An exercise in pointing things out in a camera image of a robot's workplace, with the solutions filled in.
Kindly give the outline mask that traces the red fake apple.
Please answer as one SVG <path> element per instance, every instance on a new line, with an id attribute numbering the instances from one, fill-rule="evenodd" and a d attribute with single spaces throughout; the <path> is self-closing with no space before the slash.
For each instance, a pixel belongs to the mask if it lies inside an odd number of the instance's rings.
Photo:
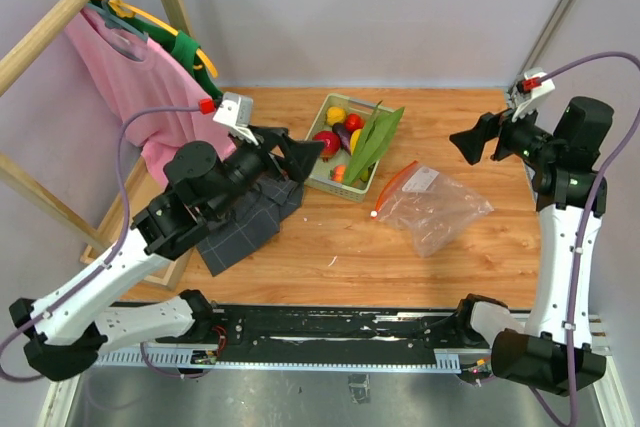
<path id="1" fill-rule="evenodd" d="M 313 137 L 313 140 L 324 144 L 320 158 L 325 162 L 332 159 L 341 149 L 340 137 L 332 131 L 320 131 Z"/>

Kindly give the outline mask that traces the orange fake peach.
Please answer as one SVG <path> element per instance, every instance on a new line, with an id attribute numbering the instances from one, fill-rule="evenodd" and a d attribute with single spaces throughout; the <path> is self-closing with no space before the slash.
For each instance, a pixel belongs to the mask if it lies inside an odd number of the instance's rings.
<path id="1" fill-rule="evenodd" d="M 336 183 L 342 183 L 347 166 L 345 164 L 336 165 L 329 174 L 329 179 Z"/>

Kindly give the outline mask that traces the purple fake eggplant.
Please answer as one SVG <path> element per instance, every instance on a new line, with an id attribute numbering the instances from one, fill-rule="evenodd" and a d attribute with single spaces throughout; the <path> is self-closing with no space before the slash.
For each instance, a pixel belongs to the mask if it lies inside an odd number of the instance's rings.
<path id="1" fill-rule="evenodd" d="M 332 132 L 336 134 L 340 140 L 340 145 L 343 150 L 348 154 L 350 153 L 350 137 L 351 133 L 348 132 L 344 126 L 344 123 L 337 123 L 332 127 Z"/>

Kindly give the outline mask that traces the yellow fake orange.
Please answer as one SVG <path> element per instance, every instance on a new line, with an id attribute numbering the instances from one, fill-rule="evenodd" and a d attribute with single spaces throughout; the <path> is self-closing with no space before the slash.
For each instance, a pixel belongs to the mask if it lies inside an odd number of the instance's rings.
<path id="1" fill-rule="evenodd" d="M 333 127 L 337 123 L 343 123 L 347 118 L 347 112 L 345 109 L 338 106 L 331 106 L 326 111 L 325 121 L 330 127 Z"/>

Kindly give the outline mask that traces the yellow fake banana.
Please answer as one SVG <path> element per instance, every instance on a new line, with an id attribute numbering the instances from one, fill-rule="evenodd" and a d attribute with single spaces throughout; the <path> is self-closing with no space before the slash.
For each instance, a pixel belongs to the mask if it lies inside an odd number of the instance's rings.
<path id="1" fill-rule="evenodd" d="M 356 147 L 357 147 L 361 133 L 362 133 L 361 129 L 354 130 L 351 133 L 351 137 L 350 137 L 350 153 L 351 154 L 354 154 L 356 151 Z"/>

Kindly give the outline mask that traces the clear zip top bag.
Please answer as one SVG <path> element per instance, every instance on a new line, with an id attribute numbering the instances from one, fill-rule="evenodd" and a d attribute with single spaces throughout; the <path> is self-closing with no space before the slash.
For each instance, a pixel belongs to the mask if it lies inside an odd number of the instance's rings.
<path id="1" fill-rule="evenodd" d="M 473 189 L 413 161 L 386 184 L 370 218 L 407 231 L 416 253 L 426 258 L 492 211 Z"/>

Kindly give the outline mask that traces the green fake leafy vegetable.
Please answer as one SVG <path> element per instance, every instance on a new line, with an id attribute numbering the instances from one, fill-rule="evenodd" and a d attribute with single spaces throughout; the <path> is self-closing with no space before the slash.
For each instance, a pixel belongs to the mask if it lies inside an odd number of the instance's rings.
<path id="1" fill-rule="evenodd" d="M 365 170 L 384 156 L 395 136 L 405 108 L 387 112 L 381 110 L 380 106 L 381 103 L 375 106 L 362 129 L 344 173 L 344 185 L 352 185 Z"/>

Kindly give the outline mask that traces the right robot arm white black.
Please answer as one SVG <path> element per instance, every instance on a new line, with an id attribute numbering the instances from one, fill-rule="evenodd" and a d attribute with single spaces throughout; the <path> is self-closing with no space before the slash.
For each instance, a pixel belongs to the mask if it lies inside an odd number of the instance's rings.
<path id="1" fill-rule="evenodd" d="M 538 127 L 534 113 L 518 120 L 512 114 L 485 113 L 449 139 L 471 165 L 495 140 L 493 160 L 514 155 L 533 170 L 541 233 L 534 306 L 520 325 L 504 303 L 468 295 L 456 310 L 453 334 L 466 347 L 486 341 L 496 377 L 566 397 L 606 371 L 605 358 L 592 350 L 588 297 L 607 197 L 594 164 L 614 111 L 599 100 L 574 97 L 553 132 Z"/>

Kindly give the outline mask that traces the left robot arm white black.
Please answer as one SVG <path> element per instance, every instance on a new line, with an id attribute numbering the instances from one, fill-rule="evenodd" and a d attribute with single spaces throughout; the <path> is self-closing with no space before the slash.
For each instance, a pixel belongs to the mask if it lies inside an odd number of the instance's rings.
<path id="1" fill-rule="evenodd" d="M 223 220 L 264 174 L 303 182 L 324 148 L 295 141 L 285 128 L 251 127 L 226 159 L 205 141 L 182 146 L 165 165 L 168 185 L 135 216 L 126 216 L 114 245 L 65 285 L 9 308 L 28 365 L 51 381 L 70 379 L 107 353 L 159 340 L 201 343 L 220 317 L 198 290 L 162 303 L 116 308 L 114 302 L 148 274 L 181 257 Z"/>

